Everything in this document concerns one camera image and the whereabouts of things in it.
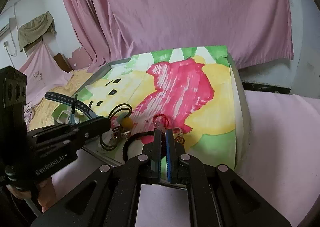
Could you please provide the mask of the left hand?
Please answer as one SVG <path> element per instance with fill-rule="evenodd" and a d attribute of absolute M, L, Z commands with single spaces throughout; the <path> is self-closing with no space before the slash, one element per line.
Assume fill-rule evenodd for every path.
<path fill-rule="evenodd" d="M 42 212 L 47 211 L 57 202 L 56 191 L 54 189 L 52 177 L 49 177 L 45 181 L 36 187 L 35 195 L 31 191 L 19 191 L 11 185 L 6 185 L 7 189 L 18 199 L 31 199 L 35 197 L 36 204 L 39 204 Z"/>

